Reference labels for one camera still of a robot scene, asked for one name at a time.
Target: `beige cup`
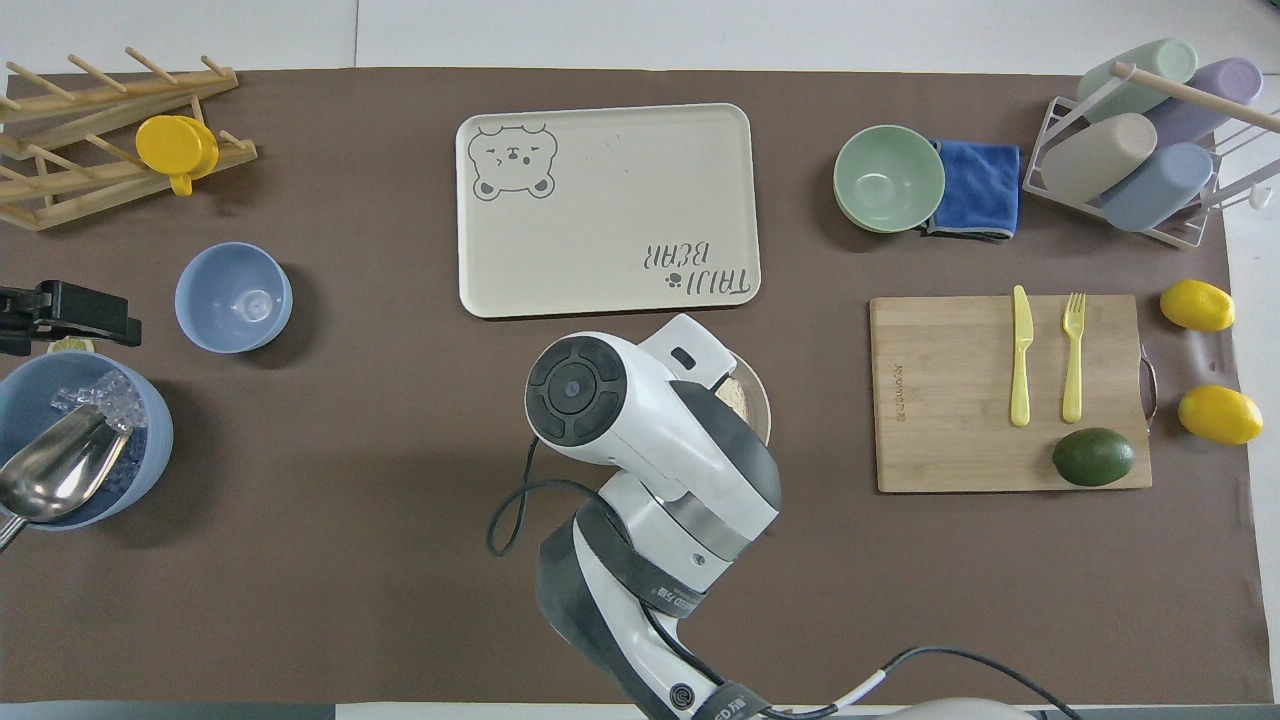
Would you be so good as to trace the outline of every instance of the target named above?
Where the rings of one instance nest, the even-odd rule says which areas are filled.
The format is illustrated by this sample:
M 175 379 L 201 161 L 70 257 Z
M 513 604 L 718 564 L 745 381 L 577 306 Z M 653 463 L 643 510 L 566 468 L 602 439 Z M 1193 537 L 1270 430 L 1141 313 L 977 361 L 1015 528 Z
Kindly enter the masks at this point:
M 1124 113 L 1092 124 L 1044 152 L 1044 188 L 1065 202 L 1083 204 L 1123 181 L 1156 149 L 1156 127 Z

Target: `brown tablecloth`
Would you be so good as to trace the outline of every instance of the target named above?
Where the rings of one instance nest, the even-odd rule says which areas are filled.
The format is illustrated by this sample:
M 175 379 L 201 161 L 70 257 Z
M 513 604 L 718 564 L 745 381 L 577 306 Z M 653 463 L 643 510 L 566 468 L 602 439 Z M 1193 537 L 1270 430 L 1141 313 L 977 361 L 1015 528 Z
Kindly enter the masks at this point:
M 483 538 L 516 486 L 522 384 L 554 338 L 641 340 L 669 314 L 485 322 L 457 293 L 453 135 L 477 113 L 730 101 L 751 120 L 764 282 L 696 313 L 762 375 L 785 503 L 682 626 L 778 702 L 842 694 L 899 650 L 948 643 L 1074 702 L 1271 700 L 1244 448 L 1171 402 L 1235 382 L 1230 334 L 1169 325 L 1175 279 L 1225 287 L 1221 224 L 1176 251 L 1024 196 L 1006 246 L 872 236 L 831 196 L 860 128 L 1016 143 L 1074 79 L 746 72 L 351 69 L 242 73 L 209 124 L 261 159 L 37 234 L 0 227 L 8 286 L 59 278 L 129 299 L 140 348 L 102 345 L 174 416 L 173 460 L 134 507 L 27 532 L 0 559 L 0 700 L 625 702 L 534 600 L 536 544 L 581 502 L 532 498 L 521 550 Z M 265 348 L 179 332 L 186 263 L 271 252 L 293 319 Z M 1160 373 L 1155 487 L 1106 493 L 876 491 L 867 302 L 883 295 L 1133 293 Z M 0 359 L 9 372 L 20 360 Z M 536 477 L 607 470 L 539 455 Z M 911 661 L 868 700 L 1036 702 L 956 659 Z

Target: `cutting board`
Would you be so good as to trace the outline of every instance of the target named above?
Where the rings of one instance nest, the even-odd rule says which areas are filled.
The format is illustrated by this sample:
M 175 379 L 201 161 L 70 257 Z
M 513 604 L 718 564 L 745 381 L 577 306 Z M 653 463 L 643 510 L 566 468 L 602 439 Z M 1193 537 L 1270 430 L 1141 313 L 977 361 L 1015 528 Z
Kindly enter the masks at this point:
M 1009 421 L 1014 366 L 1010 296 L 877 297 L 870 302 L 876 464 L 883 492 L 1094 489 L 1053 469 L 1066 434 L 1111 428 L 1134 447 L 1133 469 L 1097 489 L 1151 487 L 1142 407 L 1138 310 L 1132 295 L 1088 297 L 1083 418 L 1062 420 L 1066 296 L 1032 296 L 1027 351 L 1030 424 Z

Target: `blue bowl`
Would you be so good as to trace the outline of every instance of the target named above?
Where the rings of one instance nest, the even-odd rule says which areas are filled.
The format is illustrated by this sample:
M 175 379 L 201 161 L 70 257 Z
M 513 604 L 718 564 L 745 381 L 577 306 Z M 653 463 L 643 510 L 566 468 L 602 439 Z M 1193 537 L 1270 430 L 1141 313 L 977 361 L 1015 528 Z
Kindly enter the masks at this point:
M 32 523 L 40 530 L 70 530 L 115 515 L 146 495 L 164 473 L 173 450 L 173 419 L 169 406 L 156 388 L 129 368 L 95 352 L 68 350 L 41 355 L 0 380 L 0 462 L 6 462 L 19 450 L 36 439 L 64 415 L 50 401 L 59 388 L 90 387 L 99 378 L 119 370 L 133 383 L 147 416 L 147 427 L 134 436 L 141 438 L 141 462 L 132 478 L 104 484 L 88 502 L 52 523 Z M 0 514 L 8 515 L 4 509 Z
M 191 342 L 210 352 L 244 352 L 280 334 L 293 310 L 293 291 L 262 249 L 224 242 L 187 264 L 173 305 Z

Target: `plate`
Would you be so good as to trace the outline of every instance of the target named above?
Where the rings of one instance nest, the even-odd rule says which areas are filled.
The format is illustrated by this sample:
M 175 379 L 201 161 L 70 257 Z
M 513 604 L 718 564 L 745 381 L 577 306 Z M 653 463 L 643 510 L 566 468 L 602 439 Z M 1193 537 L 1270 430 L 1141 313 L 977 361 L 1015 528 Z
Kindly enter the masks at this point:
M 760 442 L 769 445 L 769 432 L 773 427 L 773 414 L 769 410 L 769 396 L 764 392 L 764 383 L 760 375 L 746 364 L 745 360 L 733 352 L 737 368 L 728 374 L 728 378 L 716 388 L 716 397 L 728 405 L 739 418 L 760 437 Z
M 474 315 L 731 306 L 760 287 L 735 105 L 476 115 L 456 154 L 458 296 Z

